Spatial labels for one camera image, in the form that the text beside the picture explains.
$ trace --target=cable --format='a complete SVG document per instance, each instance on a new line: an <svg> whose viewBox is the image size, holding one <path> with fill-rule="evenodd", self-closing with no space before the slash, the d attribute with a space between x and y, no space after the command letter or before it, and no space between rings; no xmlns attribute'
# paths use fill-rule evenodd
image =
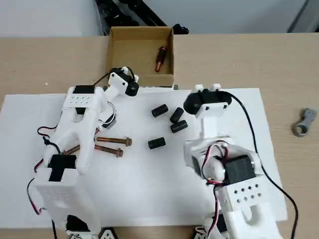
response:
<svg viewBox="0 0 319 239"><path fill-rule="evenodd" d="M110 120L105 121L105 122L103 122L102 120L99 119L99 121L102 122L103 124L109 124L109 123L111 123L111 122L114 120L114 118L115 118L115 112L116 112L115 105L114 105L113 103L111 103L110 101L108 101L108 104L110 104L110 105L112 106L112 108L113 108L113 114L112 114L112 118L111 118Z"/></svg>
<svg viewBox="0 0 319 239"><path fill-rule="evenodd" d="M45 136L43 136L42 138L43 138L43 140L44 140L44 144L45 144L45 145L52 145L52 146L54 146L55 149L56 149L56 151L58 151L58 154L62 154L61 151L60 151L60 149L59 149L59 147L58 147L55 143L51 142L49 139L46 139Z"/></svg>
<svg viewBox="0 0 319 239"><path fill-rule="evenodd" d="M36 173L38 167L43 163L43 159L41 159L36 165L35 167L33 168L34 172Z"/></svg>
<svg viewBox="0 0 319 239"><path fill-rule="evenodd" d="M128 70L130 71L130 73L131 73L131 75L132 75L133 81L135 81L134 72L132 71L132 69L131 69L130 67L127 66L127 68L128 68Z"/></svg>
<svg viewBox="0 0 319 239"><path fill-rule="evenodd" d="M34 210L34 212L37 214L37 215L40 215L42 213L42 210L45 210L45 208L37 208L36 205L34 204L33 200L31 199L31 196L30 196L30 193L29 193L29 187L30 187L30 184L32 183L32 181L34 180L34 178L32 178L30 180L30 182L28 183L27 187L26 187L26 193L28 195L28 198L29 198L29 201L31 203L31 206Z"/></svg>
<svg viewBox="0 0 319 239"><path fill-rule="evenodd" d="M210 153L211 153L212 147L217 147L217 148L220 150L221 156L223 157L222 149L221 149L221 147L220 147L218 144L214 143L214 144L210 145L210 146L207 148L207 151L206 151L206 154L205 154L205 158L204 158L203 164L202 164L202 166L201 166L201 175L202 175L203 178L206 180L206 184L207 184L207 185L210 185L210 184L218 185L218 184L221 184L221 182L214 181L214 180L210 180L210 179L206 178L206 176L205 176L205 174L204 174L204 171L203 171L206 162L207 162L208 159L210 158Z"/></svg>
<svg viewBox="0 0 319 239"><path fill-rule="evenodd" d="M54 235L54 239L58 239L57 235L56 235L56 229L55 229L55 224L54 221L52 220L52 229L53 229L53 235Z"/></svg>
<svg viewBox="0 0 319 239"><path fill-rule="evenodd" d="M223 93L226 93L228 94L230 97L232 97L235 101L237 101L237 103L241 106L241 108L243 109L245 115L246 115L246 118L247 118L247 121L248 121L248 124L249 124L249 127L250 127L250 130L251 130L251 134L253 136L253 141L254 141L254 147L255 147L255 151L256 153L258 154L258 150L257 150L257 143L256 143L256 136L255 136L255 132L254 132L254 128L253 128L253 125L251 123L251 120L250 120L250 117L248 115L248 112L244 106L244 104L236 97L234 96L232 93L229 93L229 92L226 92L226 91L223 91ZM293 204L294 206L294 209L295 209L295 220L294 220L294 224L293 224L293 228L292 228L292 232L291 232L291 239L294 239L295 238L295 233L296 233L296 229L297 229L297 224L298 224L298 219L299 219L299 211L298 211L298 206L296 204L296 202L294 201L294 199L284 190L282 189L278 184L276 184L272 178L268 175L268 173L266 172L265 168L264 168L264 165L263 163L261 162L261 167L262 167L262 170L264 171L264 174L266 175L266 177L268 178L268 180L280 191L282 192L290 201L291 203Z"/></svg>
<svg viewBox="0 0 319 239"><path fill-rule="evenodd" d="M107 77L110 74L110 72L106 73L104 76L102 76L99 80L97 80L92 86L96 86L100 81L102 81L105 77Z"/></svg>
<svg viewBox="0 0 319 239"><path fill-rule="evenodd" d="M37 129L37 132L38 132L38 134L41 135L41 136L45 136L45 137L50 138L50 136L47 135L46 133L40 133L40 130L43 129L43 128L45 128L45 129L56 129L57 126L58 126L58 124L59 124L59 123L57 123L56 126L55 126L55 127L52 127L52 128L47 127L47 126L41 126L41 127L39 127L39 128Z"/></svg>
<svg viewBox="0 0 319 239"><path fill-rule="evenodd" d="M208 230L207 238L209 238L211 231L213 230L213 228L216 226L216 224L218 222L219 211L218 211L218 198L216 195L216 188L217 188L217 186L215 186L213 189L213 193L214 193L214 197L215 197L215 215L213 217L213 222Z"/></svg>

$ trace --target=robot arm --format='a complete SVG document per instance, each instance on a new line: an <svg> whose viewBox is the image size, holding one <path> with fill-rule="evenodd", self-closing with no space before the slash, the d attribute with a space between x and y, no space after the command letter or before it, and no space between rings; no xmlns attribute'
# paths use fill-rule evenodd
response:
<svg viewBox="0 0 319 239"><path fill-rule="evenodd" d="M185 143L186 164L216 185L230 238L281 239L258 154L236 145L231 137L218 134L217 120L231 102L230 96L220 91L220 85L214 85L211 90L197 85L196 92L187 97L184 109L200 120L201 132L199 139ZM250 219L244 214L247 210L251 212ZM206 219L206 232L210 232L212 221ZM207 238L223 237L214 227Z"/></svg>
<svg viewBox="0 0 319 239"><path fill-rule="evenodd" d="M94 136L98 128L106 129L116 118L116 110L111 103L117 95L135 96L138 92L139 77L128 75L128 68L114 68L110 72L108 88L104 92L101 87L71 87L66 95L60 122L50 141L63 152L71 148L72 143L79 141L80 154L76 160L76 169L85 174L90 166L94 150ZM44 162L49 165L56 149L47 146Z"/></svg>
<svg viewBox="0 0 319 239"><path fill-rule="evenodd" d="M135 96L138 79L128 75L127 67L114 68L106 91L94 85L68 90L60 121L49 141L61 152L79 142L79 155L57 154L55 147L47 146L45 167L38 170L35 186L57 227L69 234L97 235L101 229L99 210L83 187L80 175L90 167L96 130L104 130L115 121L116 111L110 101L117 95Z"/></svg>

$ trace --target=rusty bolt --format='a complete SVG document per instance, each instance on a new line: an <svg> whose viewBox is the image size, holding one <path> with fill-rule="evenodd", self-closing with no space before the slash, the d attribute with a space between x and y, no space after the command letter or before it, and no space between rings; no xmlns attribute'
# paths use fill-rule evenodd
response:
<svg viewBox="0 0 319 239"><path fill-rule="evenodd" d="M97 137L97 141L101 142L109 142L109 143L122 143L125 144L126 146L132 145L132 139L131 138L105 138L105 137Z"/></svg>

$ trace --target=black cable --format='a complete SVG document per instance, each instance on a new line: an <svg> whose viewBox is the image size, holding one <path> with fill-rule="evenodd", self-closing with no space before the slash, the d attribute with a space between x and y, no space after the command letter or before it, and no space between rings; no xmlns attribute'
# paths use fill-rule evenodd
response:
<svg viewBox="0 0 319 239"><path fill-rule="evenodd" d="M43 138L43 140L44 140L44 144L45 144L45 145L52 145L52 146L54 146L54 147L56 148L56 151L58 151L58 154L62 154L61 151L60 151L60 149L59 149L59 147L58 147L55 143L51 142L49 139L46 139L45 136L43 136L42 138Z"/></svg>
<svg viewBox="0 0 319 239"><path fill-rule="evenodd" d="M55 224L54 224L53 220L52 220L52 229L53 229L54 239L58 239L58 237L56 235L56 229L55 229Z"/></svg>
<svg viewBox="0 0 319 239"><path fill-rule="evenodd" d="M97 80L92 86L96 86L100 81L102 81L105 77L107 77L110 74L110 72L106 73L104 76L102 76L99 80Z"/></svg>
<svg viewBox="0 0 319 239"><path fill-rule="evenodd" d="M135 81L134 72L132 71L132 69L131 69L130 67L127 66L127 68L128 68L128 70L130 71L130 73L131 73L131 76L132 76L133 81Z"/></svg>
<svg viewBox="0 0 319 239"><path fill-rule="evenodd" d="M56 128L58 127L58 124L59 124L59 123L57 123L55 127L41 126L41 127L39 127L39 128L37 129L37 132L38 132L38 134L41 135L41 136L45 136L45 137L50 138L50 136L49 136L48 134L46 134L46 133L40 133L40 129L43 129L43 128L45 128L45 129L56 129Z"/></svg>
<svg viewBox="0 0 319 239"><path fill-rule="evenodd" d="M253 128L253 125L251 123L251 120L250 120L250 117L248 115L248 112L244 106L244 104L236 97L234 96L232 93L229 93L229 92L226 92L226 91L223 91L223 93L226 93L228 94L230 97L232 97L235 101L237 101L237 103L241 106L241 108L243 109L245 115L246 115L246 118L247 118L247 121L248 121L248 124L249 124L249 127L250 127L250 130L251 130L251 134L253 136L253 141L254 141L254 147L255 147L255 151L256 153L258 154L258 150L257 150L257 143L256 143L256 136L255 136L255 132L254 132L254 128ZM295 233L296 233L296 229L297 229L297 224L298 224L298 219L299 219L299 211L298 211L298 206L296 204L296 202L294 201L294 199L284 190L282 189L280 186L278 186L273 180L272 178L268 175L268 173L266 172L265 168L264 168L264 165L261 164L261 167L264 171L264 174L266 175L266 177L268 178L268 180L280 191L282 192L290 201L291 203L293 204L294 206L294 209L295 209L295 221L294 221L294 225L293 225L293 229L292 229L292 232L291 232L291 239L294 239L295 238Z"/></svg>

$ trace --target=cardboard box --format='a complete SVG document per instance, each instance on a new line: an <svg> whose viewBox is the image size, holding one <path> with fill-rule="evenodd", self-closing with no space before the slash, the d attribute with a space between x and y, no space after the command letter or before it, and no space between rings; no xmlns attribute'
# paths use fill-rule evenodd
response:
<svg viewBox="0 0 319 239"><path fill-rule="evenodd" d="M155 71L159 48L168 47L160 72ZM171 27L112 27L106 71L129 66L140 86L173 86L173 30Z"/></svg>

